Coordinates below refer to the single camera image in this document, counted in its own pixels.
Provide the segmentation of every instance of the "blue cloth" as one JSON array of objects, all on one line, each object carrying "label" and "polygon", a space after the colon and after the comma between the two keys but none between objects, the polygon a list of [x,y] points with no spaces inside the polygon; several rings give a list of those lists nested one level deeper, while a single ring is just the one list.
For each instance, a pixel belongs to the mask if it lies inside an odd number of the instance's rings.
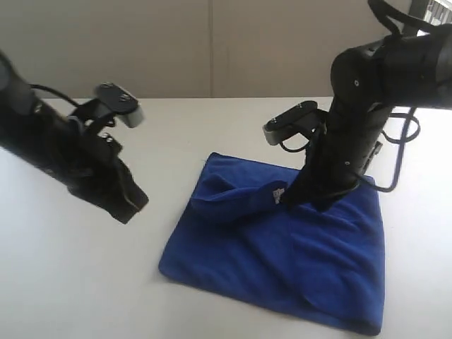
[{"label": "blue cloth", "polygon": [[278,204],[297,170],[213,153],[162,255],[185,285],[366,335],[381,330],[378,194],[361,186],[325,213]]}]

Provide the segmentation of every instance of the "folded towel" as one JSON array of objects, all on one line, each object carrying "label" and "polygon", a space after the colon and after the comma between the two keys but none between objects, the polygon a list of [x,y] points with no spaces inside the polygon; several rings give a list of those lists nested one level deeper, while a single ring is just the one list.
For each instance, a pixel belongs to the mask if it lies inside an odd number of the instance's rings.
[{"label": "folded towel", "polygon": [[384,235],[361,186],[325,213],[289,209],[298,171],[213,153],[160,260],[185,285],[366,335],[381,330]]}]

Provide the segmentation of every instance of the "table surface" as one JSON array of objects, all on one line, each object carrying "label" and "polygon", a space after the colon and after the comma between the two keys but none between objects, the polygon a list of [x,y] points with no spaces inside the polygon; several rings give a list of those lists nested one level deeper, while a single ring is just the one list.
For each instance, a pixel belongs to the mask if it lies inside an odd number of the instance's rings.
[{"label": "table surface", "polygon": [[[330,98],[318,98],[328,109]],[[150,203],[128,225],[70,196],[64,186],[0,152],[0,338],[361,338],[169,282],[162,250],[213,151],[288,167],[303,154],[269,146],[261,126],[302,101],[141,100],[146,121],[112,134]],[[51,105],[63,112],[60,100]],[[380,194],[386,232],[381,338],[450,338],[452,179],[448,111],[420,110],[400,184]],[[388,123],[390,134],[400,124]],[[289,145],[303,142],[296,138]],[[392,176],[385,144],[369,171]]]}]

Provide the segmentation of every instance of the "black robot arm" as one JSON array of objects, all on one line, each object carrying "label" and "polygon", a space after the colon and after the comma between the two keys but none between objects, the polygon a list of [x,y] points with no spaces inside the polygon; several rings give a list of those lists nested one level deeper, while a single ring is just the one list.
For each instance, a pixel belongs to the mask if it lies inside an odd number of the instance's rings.
[{"label": "black robot arm", "polygon": [[[369,184],[362,175],[381,147],[379,135],[395,106],[452,107],[452,25],[430,25],[382,0],[369,0],[369,5],[392,34],[336,57],[329,112],[303,103],[264,126],[272,145],[296,133],[309,139],[305,166],[282,198],[286,203],[313,203],[324,210],[359,184]],[[403,37],[390,18],[428,34]],[[369,184],[379,191],[392,191],[397,184],[408,127],[417,121],[414,111],[406,116],[393,183],[388,188]],[[314,125],[315,132],[306,133]]]},{"label": "black robot arm", "polygon": [[0,53],[0,145],[65,184],[69,192],[127,223],[148,202],[127,166],[118,158],[122,146],[104,127],[119,117],[129,127],[143,119],[138,101],[111,83],[97,97],[61,116]]}]

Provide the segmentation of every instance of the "white wall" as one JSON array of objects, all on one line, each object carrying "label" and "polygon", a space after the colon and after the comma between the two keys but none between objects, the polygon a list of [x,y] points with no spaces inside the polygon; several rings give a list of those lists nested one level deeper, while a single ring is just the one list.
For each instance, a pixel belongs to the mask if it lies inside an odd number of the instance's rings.
[{"label": "white wall", "polygon": [[139,97],[329,95],[334,56],[386,33],[366,0],[1,5],[0,48],[29,81],[73,97],[105,80]]}]

